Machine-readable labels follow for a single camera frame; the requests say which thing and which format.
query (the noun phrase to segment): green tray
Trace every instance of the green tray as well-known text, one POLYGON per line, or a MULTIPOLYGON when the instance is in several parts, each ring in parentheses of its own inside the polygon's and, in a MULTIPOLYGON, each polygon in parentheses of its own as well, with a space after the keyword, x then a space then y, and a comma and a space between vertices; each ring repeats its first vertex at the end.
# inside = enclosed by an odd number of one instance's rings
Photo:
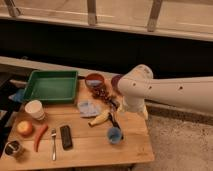
POLYGON ((73 103, 77 78, 77 71, 33 71, 24 92, 24 101, 73 103))

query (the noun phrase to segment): fork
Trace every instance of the fork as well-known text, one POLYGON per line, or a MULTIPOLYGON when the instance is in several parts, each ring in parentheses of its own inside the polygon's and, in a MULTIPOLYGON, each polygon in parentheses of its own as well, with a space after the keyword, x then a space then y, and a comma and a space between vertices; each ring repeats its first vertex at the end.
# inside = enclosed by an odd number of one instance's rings
POLYGON ((56 160, 56 147, 55 147, 55 137, 56 137, 56 129, 52 129, 51 132, 51 137, 53 139, 53 155, 52 155, 52 160, 56 160))

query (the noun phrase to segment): black remote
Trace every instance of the black remote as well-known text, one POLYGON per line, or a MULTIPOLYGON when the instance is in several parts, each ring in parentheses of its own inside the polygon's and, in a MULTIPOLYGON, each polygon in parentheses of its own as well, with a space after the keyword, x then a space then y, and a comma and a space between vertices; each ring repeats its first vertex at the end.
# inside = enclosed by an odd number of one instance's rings
POLYGON ((64 125, 60 127, 60 131, 63 149, 67 150, 72 147, 72 137, 70 133, 70 127, 68 125, 64 125))

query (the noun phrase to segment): metal can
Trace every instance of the metal can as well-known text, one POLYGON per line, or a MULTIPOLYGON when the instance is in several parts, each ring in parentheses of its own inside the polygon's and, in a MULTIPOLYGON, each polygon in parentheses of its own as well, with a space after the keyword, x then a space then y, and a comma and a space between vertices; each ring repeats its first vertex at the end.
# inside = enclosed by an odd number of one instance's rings
POLYGON ((24 148, 18 141, 10 141, 6 144, 4 151, 5 154, 16 158, 24 152, 24 148))

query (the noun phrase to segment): blue cup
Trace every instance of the blue cup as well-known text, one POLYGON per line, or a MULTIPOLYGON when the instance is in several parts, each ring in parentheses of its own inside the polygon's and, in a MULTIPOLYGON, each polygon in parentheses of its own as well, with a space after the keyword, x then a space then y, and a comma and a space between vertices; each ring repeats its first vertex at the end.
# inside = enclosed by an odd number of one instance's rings
POLYGON ((112 127, 108 130, 107 137, 110 143, 117 144, 122 139, 122 132, 119 128, 112 127))

